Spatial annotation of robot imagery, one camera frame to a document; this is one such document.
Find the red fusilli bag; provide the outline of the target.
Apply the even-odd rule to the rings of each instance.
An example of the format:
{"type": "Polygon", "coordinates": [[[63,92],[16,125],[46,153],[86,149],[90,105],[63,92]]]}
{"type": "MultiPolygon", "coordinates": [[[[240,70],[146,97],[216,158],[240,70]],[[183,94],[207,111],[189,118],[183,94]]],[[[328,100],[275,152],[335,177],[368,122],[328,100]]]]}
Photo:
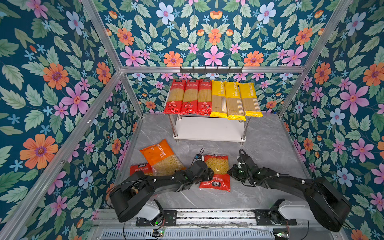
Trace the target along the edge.
{"type": "Polygon", "coordinates": [[[201,182],[200,189],[215,189],[231,191],[231,182],[228,171],[230,170],[229,158],[226,155],[205,155],[205,163],[213,170],[214,175],[211,181],[201,182]]]}

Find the orange macaroni bag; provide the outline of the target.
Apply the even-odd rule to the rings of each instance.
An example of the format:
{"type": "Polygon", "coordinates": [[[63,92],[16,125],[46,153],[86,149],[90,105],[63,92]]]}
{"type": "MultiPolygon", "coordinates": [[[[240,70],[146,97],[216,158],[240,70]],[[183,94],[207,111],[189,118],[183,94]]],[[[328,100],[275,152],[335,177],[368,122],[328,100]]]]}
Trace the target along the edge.
{"type": "Polygon", "coordinates": [[[175,155],[167,140],[140,150],[153,169],[154,176],[170,176],[185,166],[175,155]]]}

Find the red macaroni bag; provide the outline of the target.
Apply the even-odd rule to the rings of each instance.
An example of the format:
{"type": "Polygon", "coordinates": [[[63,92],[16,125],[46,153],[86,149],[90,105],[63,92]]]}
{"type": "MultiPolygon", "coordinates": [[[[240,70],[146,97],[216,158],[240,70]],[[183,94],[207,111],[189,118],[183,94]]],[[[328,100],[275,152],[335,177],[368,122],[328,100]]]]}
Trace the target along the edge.
{"type": "Polygon", "coordinates": [[[148,163],[142,163],[137,165],[131,165],[130,167],[130,176],[136,172],[142,171],[147,176],[153,176],[152,166],[148,163]]]}

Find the yellow spaghetti bag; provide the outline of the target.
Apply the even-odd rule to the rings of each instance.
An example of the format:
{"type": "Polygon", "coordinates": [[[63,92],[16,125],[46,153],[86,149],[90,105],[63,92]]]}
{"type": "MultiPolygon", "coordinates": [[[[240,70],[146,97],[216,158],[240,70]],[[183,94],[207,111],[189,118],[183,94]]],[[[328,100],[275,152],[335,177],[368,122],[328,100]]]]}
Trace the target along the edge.
{"type": "Polygon", "coordinates": [[[238,84],[225,82],[228,120],[246,121],[238,84]]]}
{"type": "Polygon", "coordinates": [[[263,113],[259,105],[254,84],[239,83],[238,87],[241,94],[241,100],[245,111],[245,116],[254,118],[263,117],[263,113]]]}
{"type": "Polygon", "coordinates": [[[212,108],[210,117],[224,119],[228,118],[224,82],[212,81],[212,108]]]}

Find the red spaghetti bag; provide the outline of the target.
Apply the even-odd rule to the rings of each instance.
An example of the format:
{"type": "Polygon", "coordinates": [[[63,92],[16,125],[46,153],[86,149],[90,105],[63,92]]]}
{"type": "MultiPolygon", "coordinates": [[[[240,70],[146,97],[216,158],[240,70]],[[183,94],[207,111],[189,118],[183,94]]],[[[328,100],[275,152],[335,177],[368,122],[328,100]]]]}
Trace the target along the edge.
{"type": "Polygon", "coordinates": [[[164,114],[177,115],[181,113],[186,80],[175,79],[172,82],[168,100],[166,101],[164,114]]]}
{"type": "Polygon", "coordinates": [[[199,80],[197,114],[209,116],[212,111],[212,82],[199,80]]]}
{"type": "Polygon", "coordinates": [[[184,92],[181,115],[197,113],[199,80],[188,80],[184,92]]]}

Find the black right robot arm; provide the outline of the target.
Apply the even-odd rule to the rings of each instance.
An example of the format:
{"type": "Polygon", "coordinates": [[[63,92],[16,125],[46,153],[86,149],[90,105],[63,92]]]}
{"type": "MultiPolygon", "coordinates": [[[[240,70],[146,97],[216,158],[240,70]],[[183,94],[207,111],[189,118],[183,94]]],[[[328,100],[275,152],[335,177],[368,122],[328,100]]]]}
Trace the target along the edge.
{"type": "Polygon", "coordinates": [[[315,220],[332,232],[341,230],[352,208],[342,193],[324,177],[301,179],[260,168],[243,149],[239,150],[238,164],[227,174],[243,184],[248,182],[248,187],[275,189],[305,200],[315,220]]]}

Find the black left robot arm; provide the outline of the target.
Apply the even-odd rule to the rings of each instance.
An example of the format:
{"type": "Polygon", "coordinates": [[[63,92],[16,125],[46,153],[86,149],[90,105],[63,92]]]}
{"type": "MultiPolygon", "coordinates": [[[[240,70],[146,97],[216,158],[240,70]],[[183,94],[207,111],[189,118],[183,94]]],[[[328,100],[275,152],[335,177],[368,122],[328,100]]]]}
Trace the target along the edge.
{"type": "Polygon", "coordinates": [[[192,185],[213,180],[214,171],[204,161],[169,176],[147,176],[142,171],[116,185],[109,193],[119,222],[135,217],[153,195],[189,190],[192,185]]]}

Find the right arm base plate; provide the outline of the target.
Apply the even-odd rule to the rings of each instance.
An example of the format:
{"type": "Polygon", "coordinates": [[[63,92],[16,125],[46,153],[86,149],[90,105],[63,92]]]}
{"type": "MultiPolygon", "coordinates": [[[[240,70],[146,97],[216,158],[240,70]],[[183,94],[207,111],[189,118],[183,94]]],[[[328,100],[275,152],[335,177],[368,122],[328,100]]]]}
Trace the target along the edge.
{"type": "Polygon", "coordinates": [[[258,226],[296,226],[297,221],[295,219],[287,220],[278,211],[271,210],[252,210],[255,214],[256,222],[258,226]]]}

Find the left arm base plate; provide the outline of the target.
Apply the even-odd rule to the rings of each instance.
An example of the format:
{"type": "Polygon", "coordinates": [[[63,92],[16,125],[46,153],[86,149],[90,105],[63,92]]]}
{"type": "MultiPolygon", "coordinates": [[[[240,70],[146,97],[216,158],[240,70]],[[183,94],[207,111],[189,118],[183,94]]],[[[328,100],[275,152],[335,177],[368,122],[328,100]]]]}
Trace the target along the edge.
{"type": "Polygon", "coordinates": [[[177,211],[176,210],[162,210],[160,213],[152,220],[147,220],[145,218],[138,218],[136,221],[137,227],[174,227],[177,221],[177,211]]]}

